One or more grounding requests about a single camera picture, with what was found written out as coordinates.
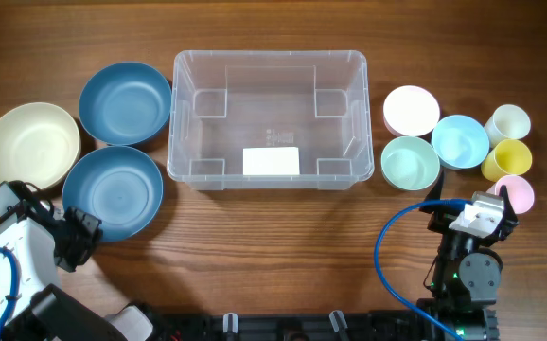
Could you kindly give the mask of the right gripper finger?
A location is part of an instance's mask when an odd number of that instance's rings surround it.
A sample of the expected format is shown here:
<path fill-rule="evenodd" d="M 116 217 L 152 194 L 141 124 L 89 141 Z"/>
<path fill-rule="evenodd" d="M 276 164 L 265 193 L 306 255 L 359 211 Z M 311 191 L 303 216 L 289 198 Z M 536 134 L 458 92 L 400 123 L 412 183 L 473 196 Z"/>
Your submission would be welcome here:
<path fill-rule="evenodd" d="M 509 193 L 506 185 L 501 185 L 499 196 L 503 199 L 503 218 L 507 221 L 517 221 L 518 217 L 511 205 Z"/>
<path fill-rule="evenodd" d="M 441 199 L 444 181 L 445 181 L 445 173 L 441 171 L 432 189 L 426 195 L 425 197 L 426 201 L 438 201 Z"/>

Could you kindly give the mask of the mint green small bowl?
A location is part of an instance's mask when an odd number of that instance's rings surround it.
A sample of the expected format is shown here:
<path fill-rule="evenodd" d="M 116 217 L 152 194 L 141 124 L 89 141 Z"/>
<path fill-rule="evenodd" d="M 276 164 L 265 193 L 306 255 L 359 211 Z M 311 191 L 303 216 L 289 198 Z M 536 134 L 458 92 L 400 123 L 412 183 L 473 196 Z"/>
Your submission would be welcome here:
<path fill-rule="evenodd" d="M 433 146 L 420 137 L 401 136 L 382 150 L 381 171 L 394 188 L 417 191 L 432 185 L 441 165 Z"/>

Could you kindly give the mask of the dark blue bowl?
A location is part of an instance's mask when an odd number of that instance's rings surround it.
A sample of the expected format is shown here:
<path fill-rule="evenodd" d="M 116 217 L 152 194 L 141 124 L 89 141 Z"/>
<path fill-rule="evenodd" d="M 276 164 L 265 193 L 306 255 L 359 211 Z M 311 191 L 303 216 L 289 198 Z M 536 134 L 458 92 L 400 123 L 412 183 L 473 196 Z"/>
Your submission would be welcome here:
<path fill-rule="evenodd" d="M 121 242 L 146 228 L 164 199 L 164 182 L 146 153 L 110 146 L 86 154 L 62 188 L 62 205 L 101 220 L 103 242 Z"/>
<path fill-rule="evenodd" d="M 93 138 L 109 145 L 142 144 L 168 122 L 171 86 L 154 67 L 114 63 L 99 70 L 79 96 L 79 120 Z"/>

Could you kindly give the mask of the cream large bowl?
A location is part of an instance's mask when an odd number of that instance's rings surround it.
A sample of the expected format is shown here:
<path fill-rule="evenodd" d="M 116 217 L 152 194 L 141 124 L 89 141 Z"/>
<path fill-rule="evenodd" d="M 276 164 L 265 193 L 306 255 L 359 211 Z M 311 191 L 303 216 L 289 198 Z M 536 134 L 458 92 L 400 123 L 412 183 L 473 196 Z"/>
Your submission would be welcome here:
<path fill-rule="evenodd" d="M 80 151 L 79 127 L 60 106 L 33 102 L 0 117 L 0 183 L 21 180 L 52 188 L 71 170 Z"/>

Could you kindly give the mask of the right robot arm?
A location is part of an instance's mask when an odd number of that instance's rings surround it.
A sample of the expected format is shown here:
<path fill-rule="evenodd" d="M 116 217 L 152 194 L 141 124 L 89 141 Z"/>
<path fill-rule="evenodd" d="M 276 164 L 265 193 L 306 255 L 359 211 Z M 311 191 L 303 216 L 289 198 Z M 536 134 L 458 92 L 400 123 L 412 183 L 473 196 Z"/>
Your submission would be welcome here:
<path fill-rule="evenodd" d="M 498 318 L 490 307 L 497 302 L 503 261 L 491 246 L 519 224 L 508 189 L 501 187 L 497 195 L 477 191 L 466 205 L 436 204 L 421 210 L 431 215 L 428 229 L 442 238 L 427 286 L 432 298 L 417 301 L 441 325 L 421 317 L 420 338 L 498 340 Z"/>

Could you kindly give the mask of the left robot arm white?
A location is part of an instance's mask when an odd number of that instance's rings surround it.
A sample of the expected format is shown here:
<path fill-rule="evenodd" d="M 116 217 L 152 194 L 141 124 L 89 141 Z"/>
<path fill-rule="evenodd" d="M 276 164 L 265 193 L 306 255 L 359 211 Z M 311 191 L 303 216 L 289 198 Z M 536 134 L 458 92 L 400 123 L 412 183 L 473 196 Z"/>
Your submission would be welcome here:
<path fill-rule="evenodd" d="M 0 340 L 154 340 L 149 313 L 129 304 L 102 317 L 63 289 L 60 270 L 88 261 L 102 237 L 99 218 L 76 207 L 56 217 L 23 181 L 0 184 Z"/>

